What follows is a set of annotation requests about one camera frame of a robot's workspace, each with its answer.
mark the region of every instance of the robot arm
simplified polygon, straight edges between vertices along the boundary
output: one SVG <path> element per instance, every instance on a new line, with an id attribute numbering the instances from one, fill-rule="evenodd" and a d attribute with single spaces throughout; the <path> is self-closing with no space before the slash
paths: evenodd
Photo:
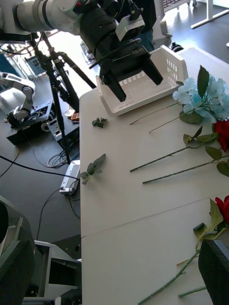
<path id="1" fill-rule="evenodd" d="M 33 107 L 35 96 L 35 85 L 32 81 L 28 81 L 21 77 L 15 76 L 11 73 L 0 73 L 0 86 L 4 89 L 15 88 L 22 91 L 25 95 L 24 103 L 21 106 L 16 107 L 10 113 L 8 113 L 9 119 L 21 121 L 29 116 Z"/>
<path id="2" fill-rule="evenodd" d="M 118 23 L 117 0 L 0 0 L 0 41 L 25 41 L 30 33 L 54 29 L 80 35 L 101 67 L 100 79 L 123 102 L 121 80 L 141 70 L 156 85 L 163 79 L 140 39 L 131 41 L 145 24 L 142 10 L 127 1 L 130 15 Z"/>

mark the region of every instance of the person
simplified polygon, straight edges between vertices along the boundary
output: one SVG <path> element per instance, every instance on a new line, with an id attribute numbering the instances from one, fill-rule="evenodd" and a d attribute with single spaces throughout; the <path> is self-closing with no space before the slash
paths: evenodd
<path id="1" fill-rule="evenodd" d="M 141 38 L 141 43 L 147 49 L 148 52 L 154 50 L 153 46 L 153 25 L 156 22 L 156 9 L 154 0 L 133 0 L 133 2 L 137 5 L 137 7 L 143 8 L 142 18 L 145 22 L 145 27 L 141 31 L 141 33 L 137 36 L 137 38 Z M 119 14 L 117 21 L 120 20 L 130 14 L 130 6 L 128 1 L 125 0 L 123 9 Z"/>

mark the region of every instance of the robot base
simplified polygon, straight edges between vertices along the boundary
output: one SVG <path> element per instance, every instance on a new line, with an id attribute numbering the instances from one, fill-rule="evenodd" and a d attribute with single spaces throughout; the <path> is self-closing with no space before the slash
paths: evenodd
<path id="1" fill-rule="evenodd" d="M 52 121 L 55 117 L 55 106 L 50 100 L 32 110 L 30 116 L 19 127 L 11 128 L 7 139 L 13 145 L 19 145 L 27 141 L 27 139 L 35 138 L 45 132 L 42 129 L 42 124 Z"/>

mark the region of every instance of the metal stand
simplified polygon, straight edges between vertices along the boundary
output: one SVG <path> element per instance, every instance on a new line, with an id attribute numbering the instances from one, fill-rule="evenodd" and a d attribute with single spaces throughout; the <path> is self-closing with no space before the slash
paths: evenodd
<path id="1" fill-rule="evenodd" d="M 215 20 L 216 18 L 219 18 L 221 16 L 224 16 L 228 13 L 229 13 L 229 10 L 224 10 L 219 14 L 213 15 L 213 0 L 207 0 L 207 18 L 200 21 L 200 22 L 197 22 L 197 23 L 193 24 L 191 26 L 191 29 L 195 29 L 195 28 L 197 28 L 197 27 L 199 27 L 203 24 L 206 24 L 206 23 L 208 23 L 212 20 Z"/>
<path id="2" fill-rule="evenodd" d="M 66 61 L 69 66 L 92 88 L 96 88 L 96 85 L 84 74 L 83 71 L 80 70 L 80 68 L 67 56 L 67 54 L 63 52 L 56 53 L 54 48 L 51 46 L 47 35 L 43 34 L 43 39 L 48 46 L 50 56 L 45 56 L 41 51 L 39 51 L 36 41 L 33 40 L 30 42 L 31 46 L 34 48 L 35 55 L 41 65 L 41 67 L 46 70 L 47 75 L 50 80 L 51 88 L 52 88 L 52 95 L 54 104 L 56 107 L 56 114 L 57 114 L 57 121 L 60 128 L 60 131 L 62 133 L 62 144 L 63 148 L 66 153 L 67 162 L 70 164 L 70 157 L 69 157 L 69 147 L 67 144 L 67 140 L 64 133 L 64 122 L 63 117 L 61 113 L 61 107 L 60 107 L 60 101 L 58 92 L 60 93 L 60 97 L 63 99 L 63 101 L 67 102 L 76 112 L 79 112 L 79 98 L 64 70 L 64 61 Z M 55 70 L 53 68 L 53 64 L 55 65 L 65 87 L 61 85 L 61 82 L 56 79 L 55 77 Z"/>

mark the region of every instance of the blue hydrangea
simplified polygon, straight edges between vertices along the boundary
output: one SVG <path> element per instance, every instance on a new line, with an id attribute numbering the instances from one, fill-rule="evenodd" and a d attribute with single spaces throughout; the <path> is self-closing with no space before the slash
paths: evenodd
<path id="1" fill-rule="evenodd" d="M 175 101 L 183 105 L 184 113 L 195 111 L 202 117 L 216 122 L 216 118 L 224 120 L 229 117 L 229 94 L 226 82 L 210 75 L 208 87 L 203 98 L 197 90 L 197 83 L 193 78 L 184 81 L 184 85 L 173 93 Z"/>

